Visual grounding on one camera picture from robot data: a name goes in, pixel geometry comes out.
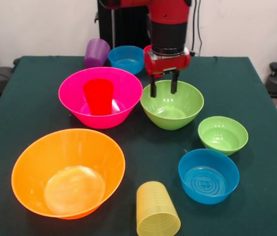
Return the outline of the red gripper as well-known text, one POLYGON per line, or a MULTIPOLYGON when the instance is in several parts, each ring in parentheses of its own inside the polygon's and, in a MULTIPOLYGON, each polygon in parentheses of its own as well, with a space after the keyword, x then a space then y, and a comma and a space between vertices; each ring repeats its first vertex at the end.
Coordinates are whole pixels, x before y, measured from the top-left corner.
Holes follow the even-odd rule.
POLYGON ((172 80, 170 92, 177 92, 178 71, 186 69, 191 62, 190 51, 184 47, 181 54, 175 56, 159 56, 153 53, 151 47, 144 48, 144 64, 147 74, 150 76, 150 96, 156 98, 157 89, 155 77, 160 78, 164 73, 171 72, 172 80))

